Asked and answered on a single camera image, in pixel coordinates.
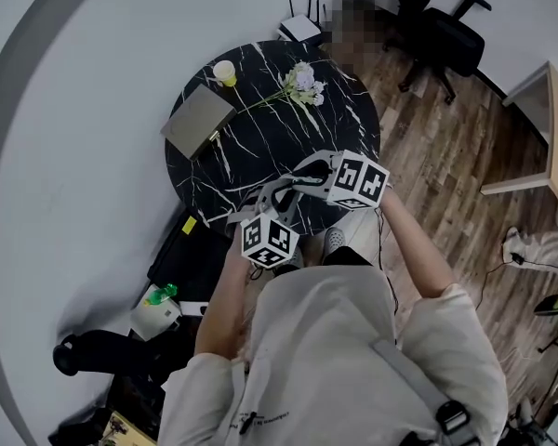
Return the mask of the grey flat box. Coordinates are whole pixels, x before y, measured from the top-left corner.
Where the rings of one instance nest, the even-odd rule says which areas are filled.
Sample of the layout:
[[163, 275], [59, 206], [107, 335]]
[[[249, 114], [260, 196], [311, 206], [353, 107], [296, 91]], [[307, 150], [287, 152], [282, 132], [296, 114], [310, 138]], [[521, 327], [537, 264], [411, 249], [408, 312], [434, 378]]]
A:
[[194, 160], [219, 136], [236, 109], [204, 85], [194, 89], [161, 129], [161, 134], [185, 158]]

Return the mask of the black and green equipment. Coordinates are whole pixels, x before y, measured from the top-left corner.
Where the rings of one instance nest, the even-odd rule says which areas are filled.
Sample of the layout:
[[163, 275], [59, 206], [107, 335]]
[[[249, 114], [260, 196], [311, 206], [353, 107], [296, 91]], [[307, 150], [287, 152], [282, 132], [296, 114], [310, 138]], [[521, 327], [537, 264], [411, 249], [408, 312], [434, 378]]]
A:
[[539, 317], [557, 316], [558, 315], [558, 295], [550, 295], [539, 302], [534, 314]]

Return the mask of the person's right grey shoe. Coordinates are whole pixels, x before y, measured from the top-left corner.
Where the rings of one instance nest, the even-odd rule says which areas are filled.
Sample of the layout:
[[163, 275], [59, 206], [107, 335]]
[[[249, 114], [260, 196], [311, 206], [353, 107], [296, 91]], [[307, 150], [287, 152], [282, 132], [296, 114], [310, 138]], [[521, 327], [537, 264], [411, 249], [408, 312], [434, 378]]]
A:
[[345, 245], [344, 232], [339, 228], [331, 227], [325, 232], [323, 256], [329, 256]]

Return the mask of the person's black trousers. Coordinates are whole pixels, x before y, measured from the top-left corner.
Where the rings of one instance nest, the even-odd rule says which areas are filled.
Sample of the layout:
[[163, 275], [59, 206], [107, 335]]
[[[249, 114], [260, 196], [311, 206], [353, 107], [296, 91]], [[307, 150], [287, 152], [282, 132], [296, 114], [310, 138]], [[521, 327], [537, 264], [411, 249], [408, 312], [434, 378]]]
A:
[[[321, 266], [371, 266], [365, 258], [357, 254], [351, 247], [344, 246], [321, 261]], [[282, 274], [298, 270], [294, 267], [287, 266], [286, 263], [278, 265], [272, 269], [273, 275], [278, 277]]]

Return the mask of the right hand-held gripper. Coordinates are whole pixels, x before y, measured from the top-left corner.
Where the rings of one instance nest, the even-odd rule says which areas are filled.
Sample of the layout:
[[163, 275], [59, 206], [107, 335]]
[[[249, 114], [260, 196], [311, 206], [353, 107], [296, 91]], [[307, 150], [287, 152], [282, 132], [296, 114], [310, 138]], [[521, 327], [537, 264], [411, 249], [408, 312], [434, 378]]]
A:
[[379, 207], [390, 172], [364, 155], [343, 151], [328, 190], [325, 180], [333, 172], [334, 151], [317, 151], [293, 170], [292, 189], [309, 196], [326, 196], [328, 204], [347, 210]]

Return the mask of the person's white shirt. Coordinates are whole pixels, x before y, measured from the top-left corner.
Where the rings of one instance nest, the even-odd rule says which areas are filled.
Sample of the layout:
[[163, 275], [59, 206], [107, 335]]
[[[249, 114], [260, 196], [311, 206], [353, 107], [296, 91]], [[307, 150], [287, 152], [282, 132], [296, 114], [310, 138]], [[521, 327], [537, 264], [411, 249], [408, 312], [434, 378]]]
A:
[[399, 446], [412, 432], [438, 439], [446, 400], [465, 407], [482, 446], [496, 446], [505, 377], [461, 287], [416, 302], [396, 333], [376, 269], [299, 269], [263, 288], [244, 360], [199, 354], [169, 377], [158, 443]]

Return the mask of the person's left forearm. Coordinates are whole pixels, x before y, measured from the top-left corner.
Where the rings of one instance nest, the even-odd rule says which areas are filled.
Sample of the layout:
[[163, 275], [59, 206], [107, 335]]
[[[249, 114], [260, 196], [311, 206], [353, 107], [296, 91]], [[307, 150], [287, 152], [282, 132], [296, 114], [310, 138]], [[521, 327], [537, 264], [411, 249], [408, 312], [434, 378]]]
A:
[[235, 238], [199, 325], [194, 355], [214, 354], [228, 360], [236, 357], [245, 318], [249, 269], [250, 263], [241, 254], [241, 241]]

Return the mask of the white router with black antennas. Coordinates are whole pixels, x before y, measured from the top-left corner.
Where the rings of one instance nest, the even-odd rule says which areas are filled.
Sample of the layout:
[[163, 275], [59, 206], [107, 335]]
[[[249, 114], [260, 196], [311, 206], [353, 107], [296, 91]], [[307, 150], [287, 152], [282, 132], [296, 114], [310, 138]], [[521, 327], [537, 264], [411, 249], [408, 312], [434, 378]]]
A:
[[320, 1], [316, 0], [316, 19], [311, 19], [312, 0], [308, 0], [307, 12], [296, 14], [293, 1], [288, 0], [289, 18], [280, 22], [277, 39], [280, 41], [303, 43], [320, 46], [325, 41], [326, 32], [320, 21]]

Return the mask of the white cardboard box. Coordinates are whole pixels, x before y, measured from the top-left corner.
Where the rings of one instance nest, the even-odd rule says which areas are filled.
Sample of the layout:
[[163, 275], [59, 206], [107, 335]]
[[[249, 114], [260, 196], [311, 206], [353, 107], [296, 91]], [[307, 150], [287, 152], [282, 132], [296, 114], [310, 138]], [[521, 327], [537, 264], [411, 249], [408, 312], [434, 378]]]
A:
[[130, 328], [144, 341], [166, 331], [181, 315], [179, 306], [173, 300], [166, 300], [160, 305], [146, 305], [145, 300], [155, 290], [150, 285], [130, 313]]

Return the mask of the black case with yellow label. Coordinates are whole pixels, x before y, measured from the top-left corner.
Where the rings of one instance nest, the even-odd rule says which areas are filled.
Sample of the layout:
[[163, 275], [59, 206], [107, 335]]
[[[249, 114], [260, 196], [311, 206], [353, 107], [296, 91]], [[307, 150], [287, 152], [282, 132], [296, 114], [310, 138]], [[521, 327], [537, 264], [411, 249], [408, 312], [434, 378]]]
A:
[[175, 285], [175, 301], [208, 302], [231, 244], [184, 209], [150, 266], [148, 279], [159, 288]]

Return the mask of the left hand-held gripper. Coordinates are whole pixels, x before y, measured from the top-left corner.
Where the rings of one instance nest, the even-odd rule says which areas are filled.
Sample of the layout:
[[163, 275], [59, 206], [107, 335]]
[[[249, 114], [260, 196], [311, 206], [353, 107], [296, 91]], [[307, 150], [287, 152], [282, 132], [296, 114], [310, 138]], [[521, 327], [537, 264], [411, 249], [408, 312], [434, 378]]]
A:
[[[235, 226], [241, 235], [241, 256], [258, 267], [275, 268], [296, 251], [299, 235], [285, 224], [292, 223], [302, 193], [292, 186], [292, 179], [277, 178], [262, 187], [258, 214], [250, 210], [228, 215], [227, 228]], [[264, 213], [272, 209], [278, 219]]]

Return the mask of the artificial flower bouquet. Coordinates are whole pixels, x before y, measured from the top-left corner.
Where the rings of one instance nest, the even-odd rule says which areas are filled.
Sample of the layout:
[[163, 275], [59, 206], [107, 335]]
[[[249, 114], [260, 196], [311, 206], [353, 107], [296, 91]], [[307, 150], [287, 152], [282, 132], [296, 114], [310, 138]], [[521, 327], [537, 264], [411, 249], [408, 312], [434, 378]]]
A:
[[299, 106], [319, 107], [325, 101], [325, 86], [324, 82], [315, 79], [312, 65], [301, 61], [280, 80], [279, 91], [250, 106], [245, 106], [239, 113], [269, 104], [271, 101], [278, 99], [294, 102]]

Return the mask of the green plastic bottle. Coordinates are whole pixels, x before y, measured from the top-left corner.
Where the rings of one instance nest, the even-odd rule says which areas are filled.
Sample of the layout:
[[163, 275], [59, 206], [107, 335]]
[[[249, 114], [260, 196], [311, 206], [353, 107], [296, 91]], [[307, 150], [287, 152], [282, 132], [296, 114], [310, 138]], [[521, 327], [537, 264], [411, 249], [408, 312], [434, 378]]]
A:
[[148, 293], [143, 300], [145, 306], [159, 306], [168, 299], [175, 296], [178, 292], [178, 287], [175, 284], [168, 283], [162, 288], [155, 288], [152, 292]]

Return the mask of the yellow paper cup white lid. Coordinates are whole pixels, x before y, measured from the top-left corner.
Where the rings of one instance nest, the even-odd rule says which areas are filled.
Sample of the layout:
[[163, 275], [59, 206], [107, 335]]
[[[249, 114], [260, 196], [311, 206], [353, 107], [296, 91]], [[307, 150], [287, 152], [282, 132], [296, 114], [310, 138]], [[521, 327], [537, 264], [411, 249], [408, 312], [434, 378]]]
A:
[[213, 67], [215, 80], [227, 87], [233, 87], [237, 83], [236, 71], [230, 60], [220, 60]]

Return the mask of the person's right forearm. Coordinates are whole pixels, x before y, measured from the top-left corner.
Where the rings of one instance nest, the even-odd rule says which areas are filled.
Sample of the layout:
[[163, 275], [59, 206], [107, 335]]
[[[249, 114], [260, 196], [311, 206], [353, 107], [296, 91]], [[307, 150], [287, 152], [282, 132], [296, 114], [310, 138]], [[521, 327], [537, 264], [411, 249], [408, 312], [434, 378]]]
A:
[[441, 252], [392, 188], [384, 191], [379, 207], [420, 296], [440, 297], [447, 287], [456, 282]]

